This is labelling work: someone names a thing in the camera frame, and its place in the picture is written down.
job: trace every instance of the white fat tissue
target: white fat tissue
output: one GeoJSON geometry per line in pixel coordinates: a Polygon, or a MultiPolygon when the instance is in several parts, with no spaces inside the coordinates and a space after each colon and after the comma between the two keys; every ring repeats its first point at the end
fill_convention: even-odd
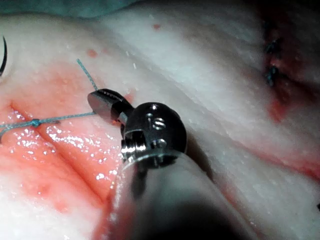
{"type": "MultiPolygon", "coordinates": [[[[290,16],[300,21],[296,32],[310,46],[319,41],[318,36],[307,37],[317,32],[314,19],[319,16],[298,6],[290,16]]],[[[0,21],[15,26],[21,16],[0,21]]],[[[135,89],[135,106],[151,101],[167,104],[179,113],[208,159],[213,182],[262,240],[320,239],[319,179],[297,171],[305,167],[306,156],[318,159],[313,170],[319,169],[320,105],[290,111],[281,123],[270,119],[268,105],[274,95],[262,74],[261,19],[252,6],[238,1],[226,5],[146,1],[90,21],[84,23],[81,37],[75,37],[70,35],[75,27],[69,21],[62,29],[47,16],[25,17],[22,29],[27,37],[23,39],[16,35],[21,29],[14,33],[14,27],[0,24],[7,42],[11,41],[7,70],[17,71],[24,80],[21,76],[28,69],[37,69],[43,59],[48,62],[48,56],[59,60],[63,53],[70,62],[81,58],[104,86],[123,93],[135,89]],[[27,29],[36,29],[39,18],[46,21],[47,29],[41,31],[48,36],[54,33],[55,39],[27,35],[27,29]],[[109,55],[85,56],[86,48],[92,46],[107,48],[109,55]],[[33,56],[33,48],[43,55],[33,56]],[[14,69],[11,65],[17,56],[20,65],[14,69]]],[[[305,81],[319,84],[318,56],[309,54],[308,47],[303,51],[310,57],[305,81]]],[[[72,136],[69,140],[77,141],[72,136]]],[[[103,180],[102,172],[93,178],[103,180]]],[[[12,179],[0,176],[0,239],[91,239],[99,209],[83,203],[84,207],[63,214],[17,189],[12,179]]]]}

